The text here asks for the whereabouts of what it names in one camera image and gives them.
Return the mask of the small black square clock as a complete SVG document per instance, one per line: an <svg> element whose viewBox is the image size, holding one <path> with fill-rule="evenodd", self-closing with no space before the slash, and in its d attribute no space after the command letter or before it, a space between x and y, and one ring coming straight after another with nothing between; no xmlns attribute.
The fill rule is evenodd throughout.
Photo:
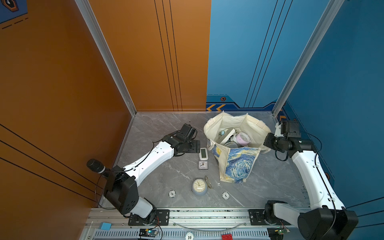
<svg viewBox="0 0 384 240"><path fill-rule="evenodd" d="M207 170L208 169L208 161L199 161L198 168L199 170Z"/></svg>

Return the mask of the pink round alarm clock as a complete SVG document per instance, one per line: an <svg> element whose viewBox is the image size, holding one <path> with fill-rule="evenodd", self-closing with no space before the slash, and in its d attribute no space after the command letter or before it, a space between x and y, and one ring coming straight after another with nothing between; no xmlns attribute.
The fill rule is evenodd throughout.
<svg viewBox="0 0 384 240"><path fill-rule="evenodd" d="M245 147L251 142L251 139L246 133L240 132L235 134L235 141L238 146Z"/></svg>

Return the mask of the blue beige-face alarm clock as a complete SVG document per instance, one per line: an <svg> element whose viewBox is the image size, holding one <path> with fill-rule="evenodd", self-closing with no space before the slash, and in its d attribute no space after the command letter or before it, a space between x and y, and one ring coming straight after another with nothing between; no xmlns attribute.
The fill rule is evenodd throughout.
<svg viewBox="0 0 384 240"><path fill-rule="evenodd" d="M196 196L203 196L209 189L213 189L213 186L208 176L205 176L204 178L195 179L191 189Z"/></svg>

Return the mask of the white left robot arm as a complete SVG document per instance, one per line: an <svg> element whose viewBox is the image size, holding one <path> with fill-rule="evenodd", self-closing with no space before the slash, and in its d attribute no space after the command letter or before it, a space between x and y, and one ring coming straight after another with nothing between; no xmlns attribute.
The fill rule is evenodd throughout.
<svg viewBox="0 0 384 240"><path fill-rule="evenodd" d="M104 169L99 172L106 178L104 197L120 214L137 216L145 223L156 218L156 207L149 200L139 196L138 187L157 167L174 157L200 152L201 144L196 140L198 131L184 124L180 130L165 135L153 142L151 150L135 162L121 168Z"/></svg>

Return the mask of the cream canvas bag blue print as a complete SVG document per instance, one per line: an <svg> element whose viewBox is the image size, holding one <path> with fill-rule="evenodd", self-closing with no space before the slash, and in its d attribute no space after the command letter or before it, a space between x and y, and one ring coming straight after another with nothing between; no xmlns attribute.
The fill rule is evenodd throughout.
<svg viewBox="0 0 384 240"><path fill-rule="evenodd" d="M219 132L228 128L234 128L235 134L246 133L251 142L238 148L227 148L220 145L217 140ZM222 112L208 120L204 126L204 134L207 138L207 147L212 151L219 166L220 181L227 183L242 183L249 177L253 166L261 153L270 151L263 145L270 128L261 120L249 114L233 116ZM235 141L235 134L229 141Z"/></svg>

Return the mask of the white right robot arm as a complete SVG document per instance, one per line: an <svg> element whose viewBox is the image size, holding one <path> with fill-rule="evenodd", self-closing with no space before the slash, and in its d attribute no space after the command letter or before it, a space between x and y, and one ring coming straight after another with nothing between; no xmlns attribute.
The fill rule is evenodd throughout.
<svg viewBox="0 0 384 240"><path fill-rule="evenodd" d="M346 240L359 219L348 211L333 190L319 160L319 150L311 140L302 138L300 124L282 121L269 133L264 146L275 152L287 153L304 182L310 200L310 210L301 212L282 201L268 201L265 220L274 225L286 221L299 229L306 240Z"/></svg>

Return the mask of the small white digital clock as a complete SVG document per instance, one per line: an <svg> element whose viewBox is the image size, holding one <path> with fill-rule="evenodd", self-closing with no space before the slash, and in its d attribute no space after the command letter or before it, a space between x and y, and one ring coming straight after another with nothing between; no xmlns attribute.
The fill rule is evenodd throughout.
<svg viewBox="0 0 384 240"><path fill-rule="evenodd" d="M207 161L209 159L207 148L200 148L199 159L201 161Z"/></svg>

